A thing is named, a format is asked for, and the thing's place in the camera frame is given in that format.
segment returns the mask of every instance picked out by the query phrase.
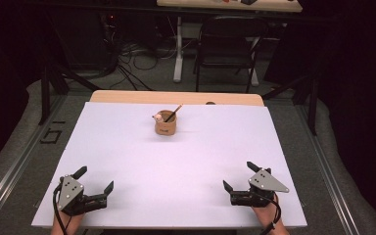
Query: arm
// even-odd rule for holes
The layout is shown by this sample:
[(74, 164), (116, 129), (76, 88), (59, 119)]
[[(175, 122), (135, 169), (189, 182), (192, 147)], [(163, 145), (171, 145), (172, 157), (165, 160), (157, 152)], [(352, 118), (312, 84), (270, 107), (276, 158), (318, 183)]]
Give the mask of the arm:
[[(67, 234), (73, 235), (78, 230), (81, 220), (84, 218), (84, 214), (70, 217), (69, 215), (66, 215), (65, 213), (60, 211), (60, 218), (63, 222), (64, 227), (67, 226)], [(53, 228), (51, 230), (51, 235), (63, 235), (63, 230), (61, 229), (60, 224), (55, 216), (53, 221)]]
[[(277, 196), (274, 197), (274, 201), (278, 202)], [(272, 221), (276, 214), (276, 206), (273, 204), (268, 204), (265, 208), (252, 208), (258, 217), (261, 225), (266, 228)], [(272, 229), (269, 235), (289, 235), (289, 232), (286, 230), (285, 225), (282, 222), (282, 218), (277, 221), (275, 229)]]

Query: chair backrest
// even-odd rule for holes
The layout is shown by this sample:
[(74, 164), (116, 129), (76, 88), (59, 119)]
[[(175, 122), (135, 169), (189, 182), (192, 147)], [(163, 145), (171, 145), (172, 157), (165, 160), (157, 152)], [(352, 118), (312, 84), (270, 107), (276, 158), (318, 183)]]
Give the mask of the chair backrest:
[(210, 37), (259, 37), (268, 31), (267, 22), (253, 16), (216, 16), (206, 20), (200, 39)]

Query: pencil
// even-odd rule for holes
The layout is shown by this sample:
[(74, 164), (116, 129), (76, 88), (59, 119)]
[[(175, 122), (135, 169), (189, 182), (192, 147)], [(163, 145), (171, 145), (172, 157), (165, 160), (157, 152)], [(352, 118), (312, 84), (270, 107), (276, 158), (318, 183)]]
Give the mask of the pencil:
[(176, 108), (176, 110), (172, 112), (172, 114), (170, 114), (170, 116), (164, 122), (168, 122), (171, 118), (173, 118), (176, 115), (176, 112), (178, 112), (178, 110), (181, 109), (181, 107), (182, 105), (179, 105), (178, 108)]

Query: desk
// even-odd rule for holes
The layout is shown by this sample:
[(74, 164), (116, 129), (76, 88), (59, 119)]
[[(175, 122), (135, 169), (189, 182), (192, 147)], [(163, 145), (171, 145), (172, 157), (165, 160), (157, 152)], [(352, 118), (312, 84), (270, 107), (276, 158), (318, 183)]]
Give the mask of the desk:
[[(220, 105), (204, 105), (208, 101)], [(175, 135), (155, 134), (151, 115), (182, 102)], [(234, 118), (241, 121), (220, 128)], [(52, 225), (51, 198), (59, 177), (87, 165), (79, 179), (84, 194), (102, 192), (111, 180), (115, 189), (108, 207), (90, 212), (82, 226), (257, 227), (252, 210), (231, 206), (222, 186), (225, 179), (236, 190), (249, 188), (247, 179), (254, 173), (246, 161), (271, 167), (273, 175), (289, 187), (290, 193), (278, 194), (285, 225), (306, 226), (270, 114), (259, 95), (97, 91), (81, 113), (32, 225)]]
[[(299, 13), (302, 6), (298, 1), (288, 0), (259, 0), (252, 5), (246, 5), (240, 1), (215, 2), (213, 0), (158, 0), (158, 6), (180, 7), (180, 8), (206, 8), (206, 9), (230, 9), (242, 11), (275, 11)], [(173, 81), (180, 82), (182, 76), (182, 19), (178, 17), (177, 35), (176, 35), (176, 62)], [(259, 85), (256, 72), (253, 73), (252, 85)]]

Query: brown cup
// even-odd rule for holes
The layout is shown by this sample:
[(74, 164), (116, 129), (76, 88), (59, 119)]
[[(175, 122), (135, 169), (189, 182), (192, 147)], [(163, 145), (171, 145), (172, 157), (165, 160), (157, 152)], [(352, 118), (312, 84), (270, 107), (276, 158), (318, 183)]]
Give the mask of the brown cup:
[(163, 110), (160, 111), (164, 121), (155, 123), (155, 132), (160, 135), (173, 135), (176, 130), (176, 114), (170, 118), (168, 122), (165, 122), (167, 118), (172, 114), (172, 111)]

